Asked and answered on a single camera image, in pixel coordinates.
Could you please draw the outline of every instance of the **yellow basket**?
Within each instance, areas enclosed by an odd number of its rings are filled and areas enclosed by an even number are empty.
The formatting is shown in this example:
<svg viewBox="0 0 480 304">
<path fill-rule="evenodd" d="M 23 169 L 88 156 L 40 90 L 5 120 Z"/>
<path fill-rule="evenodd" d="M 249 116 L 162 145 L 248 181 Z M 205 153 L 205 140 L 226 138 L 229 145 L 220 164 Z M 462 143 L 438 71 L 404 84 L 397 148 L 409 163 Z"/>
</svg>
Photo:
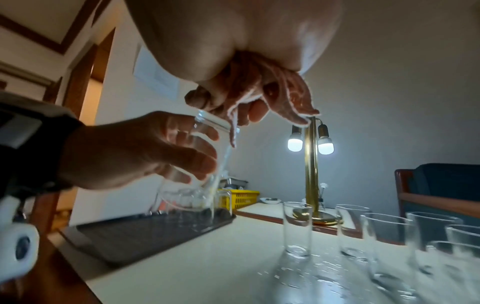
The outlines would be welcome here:
<svg viewBox="0 0 480 304">
<path fill-rule="evenodd" d="M 255 204 L 260 192 L 251 190 L 228 190 L 231 192 L 232 207 L 234 210 Z M 223 196 L 221 198 L 220 207 L 230 209 L 229 198 Z"/>
</svg>

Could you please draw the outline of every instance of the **white device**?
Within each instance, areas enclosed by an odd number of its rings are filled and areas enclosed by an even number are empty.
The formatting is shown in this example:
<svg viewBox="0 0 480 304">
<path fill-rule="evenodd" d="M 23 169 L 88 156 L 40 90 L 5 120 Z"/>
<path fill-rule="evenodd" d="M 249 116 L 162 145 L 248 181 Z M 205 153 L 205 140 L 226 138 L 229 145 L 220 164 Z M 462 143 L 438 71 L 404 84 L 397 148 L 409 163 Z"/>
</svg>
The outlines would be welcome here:
<svg viewBox="0 0 480 304">
<path fill-rule="evenodd" d="M 271 198 L 271 197 L 261 197 L 260 201 L 265 204 L 270 204 L 270 205 L 276 205 L 278 203 L 281 203 L 282 201 L 279 200 L 278 198 Z"/>
<path fill-rule="evenodd" d="M 0 284 L 29 272 L 37 261 L 40 236 L 35 226 L 13 223 L 20 201 L 0 200 Z"/>
</svg>

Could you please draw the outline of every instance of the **dark sleeve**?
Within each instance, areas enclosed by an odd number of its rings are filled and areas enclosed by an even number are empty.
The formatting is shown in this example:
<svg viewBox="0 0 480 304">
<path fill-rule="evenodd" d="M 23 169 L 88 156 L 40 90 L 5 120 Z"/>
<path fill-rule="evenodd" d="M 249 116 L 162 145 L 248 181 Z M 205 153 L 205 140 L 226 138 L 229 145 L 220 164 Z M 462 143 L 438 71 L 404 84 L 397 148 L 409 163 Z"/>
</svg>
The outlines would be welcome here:
<svg viewBox="0 0 480 304">
<path fill-rule="evenodd" d="M 63 144 L 83 124 L 67 109 L 0 92 L 0 198 L 71 187 L 57 179 Z"/>
</svg>

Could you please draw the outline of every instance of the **brass lamp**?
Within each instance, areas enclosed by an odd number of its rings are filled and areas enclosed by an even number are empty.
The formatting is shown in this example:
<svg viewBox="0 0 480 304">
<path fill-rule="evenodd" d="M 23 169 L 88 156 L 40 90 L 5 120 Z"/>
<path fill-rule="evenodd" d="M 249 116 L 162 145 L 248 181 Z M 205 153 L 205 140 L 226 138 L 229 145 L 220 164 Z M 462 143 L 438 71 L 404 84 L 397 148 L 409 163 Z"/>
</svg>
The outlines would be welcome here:
<svg viewBox="0 0 480 304">
<path fill-rule="evenodd" d="M 337 224 L 337 218 L 329 213 L 321 212 L 320 208 L 320 189 L 318 176 L 318 152 L 320 154 L 331 154 L 334 151 L 334 144 L 329 136 L 328 127 L 317 117 L 309 118 L 311 123 L 304 129 L 305 145 L 305 198 L 306 203 L 313 207 L 313 224 L 331 226 Z M 298 152 L 302 149 L 302 129 L 292 127 L 292 134 L 288 140 L 288 149 Z"/>
</svg>

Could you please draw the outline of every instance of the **gold lamp pole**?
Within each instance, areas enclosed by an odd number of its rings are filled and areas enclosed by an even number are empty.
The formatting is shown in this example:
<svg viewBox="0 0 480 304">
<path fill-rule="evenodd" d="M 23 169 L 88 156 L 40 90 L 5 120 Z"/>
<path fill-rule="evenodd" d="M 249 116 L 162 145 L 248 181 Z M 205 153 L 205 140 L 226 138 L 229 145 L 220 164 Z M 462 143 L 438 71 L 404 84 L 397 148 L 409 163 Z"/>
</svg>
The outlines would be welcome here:
<svg viewBox="0 0 480 304">
<path fill-rule="evenodd" d="M 336 217 L 319 210 L 317 120 L 321 121 L 316 117 L 310 117 L 311 123 L 305 128 L 305 198 L 306 203 L 313 207 L 313 224 L 331 226 L 337 224 Z"/>
</svg>

